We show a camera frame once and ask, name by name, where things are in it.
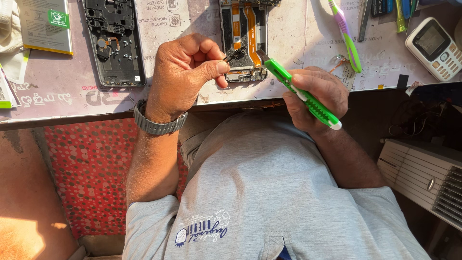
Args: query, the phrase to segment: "purple and green toothbrush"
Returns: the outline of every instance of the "purple and green toothbrush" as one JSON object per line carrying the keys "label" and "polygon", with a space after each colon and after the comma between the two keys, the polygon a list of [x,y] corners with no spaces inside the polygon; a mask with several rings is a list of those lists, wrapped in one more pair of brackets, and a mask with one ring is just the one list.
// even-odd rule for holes
{"label": "purple and green toothbrush", "polygon": [[356,73],[361,73],[361,62],[359,61],[358,52],[354,46],[353,40],[351,39],[350,31],[348,30],[347,20],[343,11],[335,4],[334,0],[329,0],[330,8],[334,13],[334,18],[343,33],[345,39],[346,49],[348,50],[348,57],[350,58],[350,64]]}

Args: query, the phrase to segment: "keypad button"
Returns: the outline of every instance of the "keypad button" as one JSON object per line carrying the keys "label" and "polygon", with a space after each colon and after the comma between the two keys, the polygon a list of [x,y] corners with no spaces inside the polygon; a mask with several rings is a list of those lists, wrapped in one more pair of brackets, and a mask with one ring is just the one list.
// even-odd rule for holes
{"label": "keypad button", "polygon": [[439,59],[440,59],[442,62],[444,62],[448,57],[449,57],[449,53],[445,52],[445,53],[443,53],[443,54],[439,57]]}

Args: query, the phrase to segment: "green utility knife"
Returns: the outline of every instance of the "green utility knife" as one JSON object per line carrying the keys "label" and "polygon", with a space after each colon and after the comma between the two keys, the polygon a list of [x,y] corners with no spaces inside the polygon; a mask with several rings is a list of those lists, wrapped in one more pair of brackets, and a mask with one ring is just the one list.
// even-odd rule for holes
{"label": "green utility knife", "polygon": [[292,85],[292,75],[287,72],[277,61],[274,59],[270,59],[265,52],[262,50],[257,50],[258,56],[260,56],[261,60],[265,67],[273,73],[278,80],[280,80],[290,91],[297,94],[297,96],[305,103],[308,107],[309,111],[317,118],[319,121],[323,122],[324,124],[328,125],[330,128],[334,130],[339,130],[342,128],[342,123],[340,120],[332,114],[329,109],[327,109],[319,100],[317,100],[313,95],[311,95],[308,91],[299,89]]}

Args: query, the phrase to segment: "white feature phone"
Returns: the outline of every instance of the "white feature phone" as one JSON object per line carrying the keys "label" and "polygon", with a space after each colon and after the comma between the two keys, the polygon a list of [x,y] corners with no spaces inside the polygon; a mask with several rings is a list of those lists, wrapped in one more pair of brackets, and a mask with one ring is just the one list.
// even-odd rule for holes
{"label": "white feature phone", "polygon": [[439,81],[450,80],[462,69],[462,51],[433,17],[412,31],[406,47]]}

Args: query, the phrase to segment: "hand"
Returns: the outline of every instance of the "hand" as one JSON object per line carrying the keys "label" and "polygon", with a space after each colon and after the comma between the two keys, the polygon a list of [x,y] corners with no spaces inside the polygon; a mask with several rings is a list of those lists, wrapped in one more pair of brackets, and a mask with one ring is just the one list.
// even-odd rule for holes
{"label": "hand", "polygon": [[[338,119],[346,114],[349,92],[337,77],[318,67],[289,70],[289,73],[292,75],[294,86],[310,92]],[[311,114],[295,93],[288,91],[282,95],[282,98],[286,102],[295,127],[310,135],[323,134],[330,130]]]}
{"label": "hand", "polygon": [[172,122],[191,108],[207,81],[215,79],[218,86],[227,87],[223,74],[230,67],[224,58],[218,45],[199,33],[161,44],[146,117],[159,124]]}

